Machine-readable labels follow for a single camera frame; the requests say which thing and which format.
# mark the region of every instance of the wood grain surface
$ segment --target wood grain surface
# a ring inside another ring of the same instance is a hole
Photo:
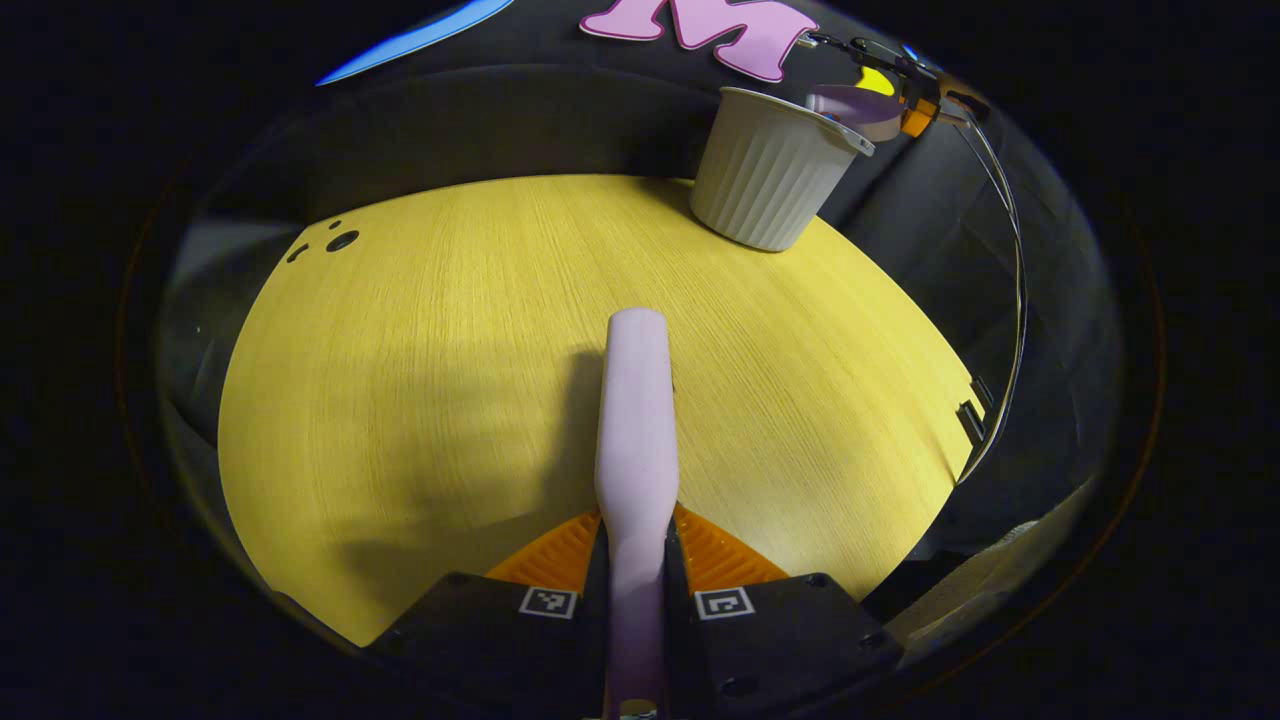
[[[307,228],[220,410],[262,578],[362,646],[442,573],[485,573],[594,507],[607,322],[644,305],[669,324],[681,502],[788,573],[873,589],[969,454],[969,373],[824,222],[760,252],[700,225],[689,187],[515,178]]]

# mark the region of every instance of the black background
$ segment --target black background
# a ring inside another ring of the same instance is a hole
[[[191,519],[134,470],[113,377],[116,342],[146,343],[115,336],[132,247],[192,149],[247,137],[288,102],[280,88],[307,87],[431,8],[28,10],[4,22],[18,118],[3,290],[14,323],[4,521],[17,532],[0,559],[13,624],[0,703],[15,707],[4,715],[431,715],[192,539]],[[1262,215],[1275,195],[1263,167],[1275,5],[850,12],[995,97],[1096,218],[1130,217],[1167,320],[1158,445],[1110,542],[1010,639],[882,712],[1275,716],[1277,583],[1263,560],[1277,541],[1263,459],[1276,430],[1263,356],[1275,229]]]

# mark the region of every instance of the pink letter m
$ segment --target pink letter m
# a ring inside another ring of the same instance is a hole
[[[668,0],[617,0],[608,10],[579,23],[585,32],[621,40],[658,40],[654,19]],[[701,47],[726,32],[745,28],[737,40],[716,47],[716,58],[735,70],[765,82],[782,79],[782,60],[800,33],[818,23],[774,0],[730,5],[724,0],[671,0],[676,40],[685,50]]]

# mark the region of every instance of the white plastic cup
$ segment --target white plastic cup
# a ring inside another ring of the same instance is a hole
[[[722,87],[690,205],[724,237],[780,252],[795,245],[854,158],[874,151],[812,110]]]

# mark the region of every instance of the pink handle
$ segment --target pink handle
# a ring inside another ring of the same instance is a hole
[[[646,307],[609,318],[595,495],[609,536],[609,655],[604,717],[648,700],[667,717],[662,557],[680,461],[667,319]]]

